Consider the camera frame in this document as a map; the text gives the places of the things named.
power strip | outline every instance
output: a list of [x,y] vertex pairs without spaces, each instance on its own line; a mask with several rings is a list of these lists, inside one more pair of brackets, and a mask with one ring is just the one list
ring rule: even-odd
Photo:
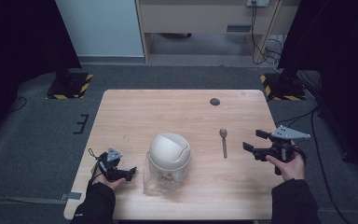
[[258,7],[267,7],[269,5],[269,0],[248,0],[246,6],[253,7],[254,4],[257,4]]

black and yellow hazard tape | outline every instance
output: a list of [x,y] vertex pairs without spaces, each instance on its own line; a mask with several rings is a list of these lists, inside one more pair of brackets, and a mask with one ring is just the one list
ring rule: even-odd
[[83,81],[78,86],[76,92],[72,92],[68,94],[65,93],[65,91],[62,92],[58,91],[56,93],[48,94],[47,99],[64,100],[64,99],[83,98],[87,88],[89,87],[92,76],[93,76],[92,74],[87,74],[85,78],[82,77]]
[[267,98],[269,100],[291,100],[291,101],[298,101],[298,100],[305,100],[303,96],[293,96],[293,95],[280,95],[276,96],[273,94],[269,83],[265,76],[260,76],[260,80],[263,83],[264,90],[266,92]]

table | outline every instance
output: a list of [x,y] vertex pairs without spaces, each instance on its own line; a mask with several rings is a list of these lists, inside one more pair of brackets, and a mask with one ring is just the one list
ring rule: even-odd
[[[211,105],[217,98],[220,105]],[[227,159],[219,130],[226,128]],[[282,183],[274,166],[255,161],[245,141],[270,147],[255,130],[275,130],[265,96],[257,90],[109,90],[103,95],[89,141],[64,210],[68,219],[84,201],[96,155],[115,148],[123,154],[118,169],[137,166],[131,182],[117,190],[114,219],[229,220],[270,219],[273,187]],[[182,135],[191,146],[190,172],[173,194],[143,193],[145,155],[159,133]]]
[[271,35],[287,35],[300,0],[270,0],[267,7],[255,13],[253,50],[250,35],[253,7],[247,0],[136,0],[138,21],[145,59],[154,33],[173,34],[246,34],[255,61],[264,60],[263,53]]

person's left hand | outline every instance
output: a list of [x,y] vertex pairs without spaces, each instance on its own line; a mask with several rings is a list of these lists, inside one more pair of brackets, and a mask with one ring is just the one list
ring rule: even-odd
[[112,190],[117,189],[118,187],[120,187],[121,185],[123,185],[126,182],[125,178],[121,178],[115,182],[109,182],[106,177],[102,174],[100,167],[97,166],[97,172],[95,172],[95,179],[94,181],[92,181],[92,184],[96,184],[96,183],[103,183],[105,184],[107,187],[111,188]]

wall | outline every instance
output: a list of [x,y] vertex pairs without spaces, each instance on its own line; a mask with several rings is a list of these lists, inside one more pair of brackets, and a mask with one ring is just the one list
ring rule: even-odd
[[77,56],[144,57],[134,0],[56,0]]

